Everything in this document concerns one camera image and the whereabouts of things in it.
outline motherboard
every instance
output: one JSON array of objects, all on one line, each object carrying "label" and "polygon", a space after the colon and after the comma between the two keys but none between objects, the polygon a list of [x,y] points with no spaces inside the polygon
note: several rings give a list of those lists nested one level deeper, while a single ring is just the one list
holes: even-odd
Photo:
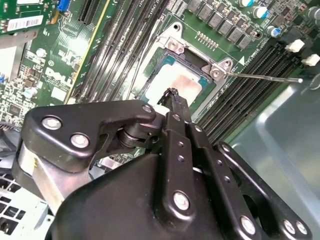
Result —
[{"label": "motherboard", "polygon": [[18,128],[38,106],[126,99],[154,106],[177,88],[214,143],[286,87],[225,73],[297,76],[319,61],[317,0],[13,2],[0,1],[2,34],[37,29],[17,74],[0,73],[0,120]]}]

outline barcode label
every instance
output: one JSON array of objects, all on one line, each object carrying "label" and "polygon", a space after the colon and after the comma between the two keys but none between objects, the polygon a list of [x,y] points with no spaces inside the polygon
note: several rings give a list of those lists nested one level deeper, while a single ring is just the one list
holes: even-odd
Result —
[{"label": "barcode label", "polygon": [[38,4],[39,0],[17,0],[16,4]]},{"label": "barcode label", "polygon": [[42,24],[43,19],[44,19],[43,15],[11,19],[8,22],[8,27],[6,30],[7,32],[10,32],[18,29],[26,29],[26,28],[38,26]]}]

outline blue connector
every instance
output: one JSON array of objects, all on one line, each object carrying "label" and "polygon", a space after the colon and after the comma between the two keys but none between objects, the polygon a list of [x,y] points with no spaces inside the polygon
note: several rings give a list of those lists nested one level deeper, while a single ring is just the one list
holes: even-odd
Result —
[{"label": "blue connector", "polygon": [[70,0],[60,0],[57,9],[62,12],[67,11],[69,8],[69,4],[70,4]]},{"label": "blue connector", "polygon": [[5,82],[5,75],[4,74],[0,74],[0,84],[3,84]]}]

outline sticker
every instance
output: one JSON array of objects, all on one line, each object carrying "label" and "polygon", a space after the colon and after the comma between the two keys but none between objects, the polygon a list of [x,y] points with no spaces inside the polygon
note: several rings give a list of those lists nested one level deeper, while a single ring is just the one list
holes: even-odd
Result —
[{"label": "sticker", "polygon": [[25,28],[38,26],[42,24],[43,19],[44,19],[43,15],[11,19],[8,22],[8,27],[6,30],[10,32],[18,29],[25,29]]},{"label": "sticker", "polygon": [[63,102],[67,96],[67,92],[57,88],[56,86],[52,90],[51,97]]},{"label": "sticker", "polygon": [[16,4],[38,4],[38,3],[39,3],[39,0],[16,0]]}]

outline metal screw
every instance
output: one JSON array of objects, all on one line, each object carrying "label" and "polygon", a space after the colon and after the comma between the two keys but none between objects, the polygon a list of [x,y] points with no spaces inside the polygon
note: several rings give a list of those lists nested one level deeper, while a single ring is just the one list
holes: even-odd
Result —
[{"label": "metal screw", "polygon": [[45,119],[42,120],[42,125],[46,129],[50,129],[50,130],[57,130],[62,126],[61,122],[54,117],[46,117]]},{"label": "metal screw", "polygon": [[222,148],[223,150],[225,150],[226,152],[230,152],[229,147],[227,147],[227,145],[222,144]]},{"label": "metal screw", "polygon": [[171,40],[168,43],[168,49],[170,49],[171,51],[176,51],[178,49],[178,44],[175,41]]},{"label": "metal screw", "polygon": [[211,74],[211,76],[212,76],[213,78],[217,78],[217,77],[220,76],[220,71],[217,70],[217,69],[214,69],[214,70],[212,70],[212,71],[210,72],[210,74]]},{"label": "metal screw", "polygon": [[152,112],[151,108],[150,108],[148,105],[143,105],[142,108],[143,108],[143,110],[145,110],[147,113],[151,113],[151,112]]},{"label": "metal screw", "polygon": [[83,149],[89,145],[89,139],[82,134],[75,134],[71,137],[71,143],[80,149]]},{"label": "metal screw", "polygon": [[291,222],[289,222],[288,220],[284,220],[283,224],[285,226],[285,229],[287,229],[289,233],[291,233],[292,235],[296,234],[296,230],[294,226],[292,226]]},{"label": "metal screw", "polygon": [[173,114],[172,117],[177,120],[177,121],[180,121],[180,117],[177,115],[177,114]]},{"label": "metal screw", "polygon": [[256,233],[256,228],[255,228],[255,225],[252,223],[252,221],[247,218],[246,216],[242,216],[240,218],[241,220],[241,224],[244,228],[244,230],[248,233],[248,234],[255,234]]},{"label": "metal screw", "polygon": [[301,222],[297,221],[296,226],[298,227],[298,229],[300,230],[301,233],[303,233],[304,235],[308,234],[307,229],[305,228],[305,226]]},{"label": "metal screw", "polygon": [[201,127],[199,127],[198,125],[195,125],[194,127],[195,127],[195,130],[197,130],[198,132],[202,132]]},{"label": "metal screw", "polygon": [[189,205],[190,205],[189,200],[187,196],[184,195],[182,192],[176,191],[173,195],[173,201],[175,205],[183,211],[189,208]]}]

